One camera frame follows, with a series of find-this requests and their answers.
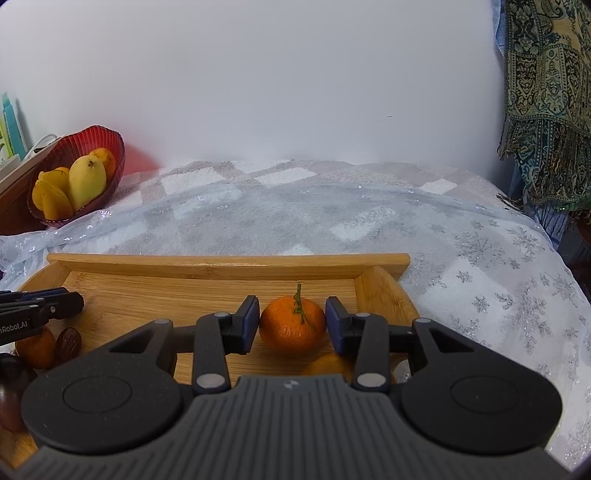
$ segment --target fruit bowl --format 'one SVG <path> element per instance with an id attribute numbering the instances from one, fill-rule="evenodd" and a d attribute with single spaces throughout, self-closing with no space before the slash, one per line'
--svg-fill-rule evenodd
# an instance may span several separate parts
<path id="1" fill-rule="evenodd" d="M 95 148 L 105 147 L 113 152 L 116 160 L 115 175 L 111 181 L 107 184 L 107 187 L 103 193 L 91 202 L 84 205 L 81 209 L 74 212 L 74 215 L 65 220 L 46 220 L 43 212 L 37 209 L 31 199 L 33 193 L 33 187 L 41 171 L 50 171 L 58 167 L 70 168 L 72 164 L 81 156 L 87 155 Z M 27 206 L 29 211 L 38 219 L 41 223 L 47 226 L 61 227 L 70 223 L 77 218 L 80 218 L 87 213 L 94 212 L 103 208 L 107 202 L 113 196 L 119 181 L 123 176 L 123 169 L 125 168 L 125 145 L 123 138 L 117 132 L 109 130 L 99 125 L 85 128 L 84 130 L 60 138 L 52 151 L 47 157 L 42 160 L 39 165 L 33 170 L 31 175 L 31 182 L 29 185 L 29 194 L 27 196 Z"/>

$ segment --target brown fruit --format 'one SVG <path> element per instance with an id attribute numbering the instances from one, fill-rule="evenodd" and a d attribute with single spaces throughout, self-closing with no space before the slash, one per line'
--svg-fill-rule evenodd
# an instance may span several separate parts
<path id="1" fill-rule="evenodd" d="M 56 358 L 56 339 L 51 330 L 43 327 L 41 333 L 15 342 L 17 355 L 27 365 L 38 370 L 47 370 L 53 366 Z"/>
<path id="2" fill-rule="evenodd" d="M 37 374 L 22 358 L 0 353 L 0 426 L 12 433 L 26 430 L 21 417 L 21 398 Z"/>
<path id="3" fill-rule="evenodd" d="M 56 362 L 61 365 L 80 353 L 82 335 L 74 327 L 68 327 L 61 331 L 56 340 Z"/>

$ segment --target wooden tray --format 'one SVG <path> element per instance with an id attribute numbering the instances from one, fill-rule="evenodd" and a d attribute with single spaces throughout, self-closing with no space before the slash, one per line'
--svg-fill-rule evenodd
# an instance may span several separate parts
<path id="1" fill-rule="evenodd" d="M 390 323 L 410 325 L 419 317 L 396 280 L 410 264 L 407 254 L 305 255 L 298 257 L 142 257 L 126 255 L 50 254 L 50 264 L 32 276 L 22 290 L 65 286 L 78 291 L 85 308 L 69 320 L 49 323 L 57 336 L 66 325 L 82 334 L 83 351 L 109 342 L 158 317 L 175 326 L 193 325 L 200 316 L 235 312 L 244 298 L 259 298 L 261 311 L 277 297 L 302 295 L 324 309 L 336 295 L 350 312 L 385 316 Z M 243 374 L 298 375 L 320 355 L 285 358 L 257 335 L 249 355 L 228 355 L 232 384 Z M 178 356 L 175 379 L 190 382 L 191 355 Z M 35 444 L 28 434 L 15 437 L 14 467 L 25 461 Z"/>

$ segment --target bed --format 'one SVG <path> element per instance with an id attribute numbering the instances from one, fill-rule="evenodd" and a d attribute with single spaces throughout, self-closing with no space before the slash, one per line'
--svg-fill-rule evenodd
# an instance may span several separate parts
<path id="1" fill-rule="evenodd" d="M 59 230 L 0 237 L 0 290 L 48 252 L 309 255 L 408 252 L 401 279 L 432 317 L 547 377 L 563 416 L 548 451 L 591 450 L 591 306 L 545 232 L 486 180 L 448 167 L 196 161 L 122 179 Z"/>

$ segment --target patterned cloth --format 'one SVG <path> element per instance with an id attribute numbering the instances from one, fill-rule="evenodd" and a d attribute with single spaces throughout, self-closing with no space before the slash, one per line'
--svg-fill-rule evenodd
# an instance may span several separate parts
<path id="1" fill-rule="evenodd" d="M 529 199 L 591 200 L 591 12 L 580 0 L 506 0 L 506 123 Z"/>
<path id="2" fill-rule="evenodd" d="M 193 162 L 125 177 L 112 206 L 59 230 L 0 237 L 0 290 L 50 251 L 408 252 L 401 284 L 421 315 L 556 385 L 564 413 L 548 449 L 573 467 L 591 448 L 591 306 L 543 229 L 497 192 L 447 167 Z"/>

